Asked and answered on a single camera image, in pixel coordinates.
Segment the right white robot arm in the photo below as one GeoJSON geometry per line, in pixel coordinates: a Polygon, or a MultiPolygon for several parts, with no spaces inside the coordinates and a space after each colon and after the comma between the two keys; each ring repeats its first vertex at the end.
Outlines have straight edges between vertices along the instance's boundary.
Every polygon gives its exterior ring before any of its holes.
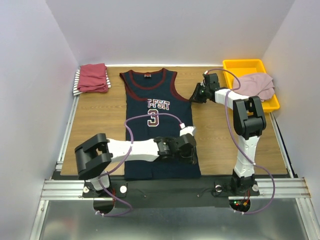
{"type": "Polygon", "coordinates": [[[216,73],[206,71],[203,77],[189,100],[224,105],[228,130],[238,149],[230,189],[233,194],[242,195],[255,185],[256,148],[267,126],[262,103],[258,96],[245,96],[221,87],[216,73]]]}

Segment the navy basketball jersey 23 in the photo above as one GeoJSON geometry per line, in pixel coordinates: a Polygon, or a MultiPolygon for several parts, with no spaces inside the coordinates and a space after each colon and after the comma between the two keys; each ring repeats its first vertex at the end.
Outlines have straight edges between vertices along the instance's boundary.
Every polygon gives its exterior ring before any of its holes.
{"type": "MultiPolygon", "coordinates": [[[[156,137],[178,137],[178,121],[193,125],[192,107],[175,88],[177,72],[162,68],[154,72],[129,70],[120,73],[126,94],[126,119],[135,141],[156,137]]],[[[127,180],[196,179],[201,176],[196,150],[182,153],[173,160],[125,161],[127,180]]]]}

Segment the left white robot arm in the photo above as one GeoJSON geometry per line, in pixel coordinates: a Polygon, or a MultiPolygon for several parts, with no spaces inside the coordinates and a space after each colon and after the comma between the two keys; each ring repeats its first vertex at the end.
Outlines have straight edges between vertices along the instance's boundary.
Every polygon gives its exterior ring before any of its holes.
{"type": "Polygon", "coordinates": [[[190,133],[178,137],[156,137],[143,141],[120,141],[98,133],[78,145],[75,152],[79,180],[90,181],[95,193],[106,197],[111,193],[110,178],[103,176],[111,163],[143,161],[186,166],[195,165],[196,140],[190,133]]]}

